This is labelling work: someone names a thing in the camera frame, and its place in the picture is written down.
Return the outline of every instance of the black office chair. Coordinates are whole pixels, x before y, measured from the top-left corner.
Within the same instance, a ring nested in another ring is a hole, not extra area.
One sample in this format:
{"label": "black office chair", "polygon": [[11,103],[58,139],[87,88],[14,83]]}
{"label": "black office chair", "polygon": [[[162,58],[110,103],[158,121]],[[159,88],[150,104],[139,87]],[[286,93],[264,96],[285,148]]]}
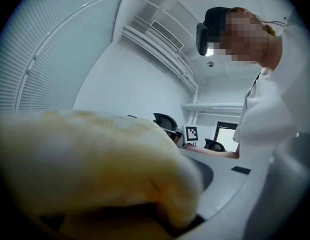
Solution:
{"label": "black office chair", "polygon": [[205,145],[204,149],[212,150],[212,151],[216,151],[216,152],[226,151],[225,147],[221,143],[219,143],[215,140],[211,140],[211,139],[206,138],[205,141],[206,141],[206,145]]}
{"label": "black office chair", "polygon": [[167,114],[154,113],[154,116],[156,119],[153,122],[161,128],[174,131],[178,127],[176,121]]}

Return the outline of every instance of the yellow cloth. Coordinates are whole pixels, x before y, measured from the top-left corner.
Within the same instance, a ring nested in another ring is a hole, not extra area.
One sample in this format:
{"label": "yellow cloth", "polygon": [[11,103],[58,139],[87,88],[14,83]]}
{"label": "yellow cloth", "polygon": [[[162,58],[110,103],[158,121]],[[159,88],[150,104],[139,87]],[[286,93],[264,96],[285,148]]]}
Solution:
{"label": "yellow cloth", "polygon": [[157,203],[183,228],[203,189],[195,165],[157,124],[88,111],[1,116],[0,171],[37,216]]}
{"label": "yellow cloth", "polygon": [[147,204],[68,214],[59,232],[75,240],[171,240],[174,238],[155,220]]}

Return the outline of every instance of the black vr headset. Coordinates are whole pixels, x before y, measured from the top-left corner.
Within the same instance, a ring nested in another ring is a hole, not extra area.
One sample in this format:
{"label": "black vr headset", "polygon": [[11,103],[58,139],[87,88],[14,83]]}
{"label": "black vr headset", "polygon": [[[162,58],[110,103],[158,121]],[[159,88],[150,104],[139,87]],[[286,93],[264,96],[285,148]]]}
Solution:
{"label": "black vr headset", "polygon": [[225,29],[225,15],[231,8],[214,7],[205,14],[205,21],[197,24],[196,47],[200,55],[207,53],[209,43],[218,43],[220,31]]}

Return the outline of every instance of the air vent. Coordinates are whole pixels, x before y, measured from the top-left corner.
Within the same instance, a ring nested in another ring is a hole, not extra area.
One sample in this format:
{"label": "air vent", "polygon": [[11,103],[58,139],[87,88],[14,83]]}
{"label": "air vent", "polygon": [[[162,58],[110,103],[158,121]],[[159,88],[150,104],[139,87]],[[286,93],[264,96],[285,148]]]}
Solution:
{"label": "air vent", "polygon": [[151,28],[162,34],[167,40],[169,40],[178,50],[182,49],[182,44],[167,28],[159,24],[156,20],[150,25]]}

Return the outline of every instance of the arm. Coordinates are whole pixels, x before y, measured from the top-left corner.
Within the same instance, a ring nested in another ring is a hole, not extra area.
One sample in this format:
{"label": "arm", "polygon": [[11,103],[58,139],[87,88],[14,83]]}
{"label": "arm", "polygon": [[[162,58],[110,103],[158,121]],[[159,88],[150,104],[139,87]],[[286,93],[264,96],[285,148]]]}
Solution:
{"label": "arm", "polygon": [[209,150],[203,147],[194,146],[192,144],[186,144],[184,147],[185,150],[194,151],[198,153],[203,153],[209,156],[215,156],[215,157],[223,157],[223,158],[233,158],[238,159],[240,157],[240,145],[238,144],[237,149],[235,152],[231,151],[225,151],[225,152],[216,152],[213,150]]}

